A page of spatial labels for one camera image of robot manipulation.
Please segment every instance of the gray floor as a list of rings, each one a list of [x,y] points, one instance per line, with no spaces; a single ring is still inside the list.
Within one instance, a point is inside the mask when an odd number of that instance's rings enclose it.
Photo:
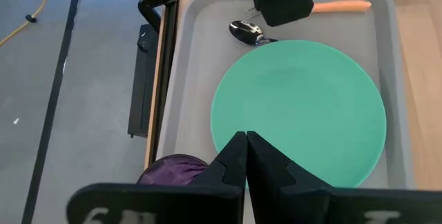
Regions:
[[[0,38],[40,1],[0,0]],[[145,140],[126,134],[137,35],[145,23],[137,1],[80,2],[33,223],[65,223],[74,191],[135,182],[142,171]],[[2,223],[21,220],[69,3],[48,0],[38,25],[0,47]]]

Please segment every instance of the purple object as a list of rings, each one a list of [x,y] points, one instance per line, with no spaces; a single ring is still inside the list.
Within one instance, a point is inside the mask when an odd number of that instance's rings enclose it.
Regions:
[[[188,185],[206,168],[203,160],[190,155],[176,154],[163,157],[147,168],[137,181],[142,185]]]

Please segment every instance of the wooden table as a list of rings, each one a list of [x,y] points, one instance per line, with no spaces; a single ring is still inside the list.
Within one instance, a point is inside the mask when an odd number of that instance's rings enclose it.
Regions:
[[[180,0],[180,12],[188,1]],[[442,189],[442,0],[394,2],[416,185]]]

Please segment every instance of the utensil handle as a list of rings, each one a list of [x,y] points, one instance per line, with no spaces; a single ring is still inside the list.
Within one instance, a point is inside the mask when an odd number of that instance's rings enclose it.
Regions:
[[[341,0],[328,3],[315,3],[312,12],[365,12],[371,6],[372,3],[365,0]]]

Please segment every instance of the black strip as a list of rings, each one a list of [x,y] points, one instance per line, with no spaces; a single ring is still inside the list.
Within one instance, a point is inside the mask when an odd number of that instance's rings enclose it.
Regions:
[[[157,101],[155,105],[156,118],[154,121],[153,141],[151,142],[151,162],[155,162],[158,150],[158,141],[160,139],[160,130],[164,113],[164,105],[166,104],[167,87],[169,85],[169,77],[172,68],[173,52],[175,51],[175,38],[178,16],[178,2],[166,6],[164,11],[164,27],[162,35],[162,43],[160,47],[160,71],[158,75],[157,85]]]
[[[48,151],[50,133],[54,122],[55,109],[57,108],[58,96],[60,94],[61,82],[63,81],[64,62],[68,56],[70,40],[75,24],[75,15],[77,14],[79,0],[70,0],[68,20],[64,29],[63,41],[61,43],[60,54],[58,56],[57,67],[55,69],[52,89],[50,91],[48,108],[44,118],[43,130],[41,132],[39,149],[35,160],[34,171],[30,181],[28,197],[26,199],[25,210],[21,219],[21,224],[31,224],[34,216],[35,204],[40,188],[41,175],[43,173],[46,153]]]

